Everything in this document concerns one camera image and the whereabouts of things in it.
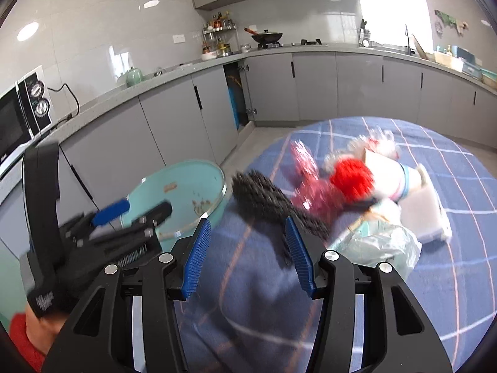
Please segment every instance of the wall outlet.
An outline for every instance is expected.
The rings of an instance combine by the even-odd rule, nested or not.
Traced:
[[[172,40],[174,43],[185,43],[185,35],[173,35]]]

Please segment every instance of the ceiling light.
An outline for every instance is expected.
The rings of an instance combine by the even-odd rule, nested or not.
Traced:
[[[35,32],[38,30],[38,23],[32,22],[31,24],[27,24],[23,29],[21,29],[17,35],[17,40],[22,42],[26,39],[32,37]]]
[[[150,0],[150,1],[147,1],[145,4],[143,4],[143,8],[153,7],[153,6],[157,5],[159,2],[160,2],[159,0]]]

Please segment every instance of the teal bowl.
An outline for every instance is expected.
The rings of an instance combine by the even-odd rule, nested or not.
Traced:
[[[201,218],[207,217],[214,227],[223,214],[227,198],[223,170],[203,160],[188,160],[168,165],[143,178],[129,195],[130,209],[121,216],[127,227],[137,217],[163,200],[172,205],[172,214],[156,228],[164,251],[170,251],[177,240],[189,237]]]

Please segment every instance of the microwave oven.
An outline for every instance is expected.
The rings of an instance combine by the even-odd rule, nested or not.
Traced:
[[[0,177],[57,122],[41,66],[0,95]]]

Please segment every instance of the plaid rug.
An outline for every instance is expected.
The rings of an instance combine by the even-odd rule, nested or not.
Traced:
[[[342,118],[297,130],[272,144],[249,166],[286,194],[294,189],[289,143],[302,140],[318,165],[369,128],[392,130],[400,162],[422,163],[431,176],[453,231],[450,244],[433,241],[408,286],[438,332],[454,371],[468,359],[495,316],[497,180],[474,155],[451,140],[405,121]],[[332,237],[358,217],[347,212]],[[214,229],[197,293],[177,303],[177,317],[192,372],[304,372],[316,336],[321,300],[301,290],[282,258],[280,229],[245,221],[232,199]],[[360,368],[363,302],[356,300],[350,370]]]

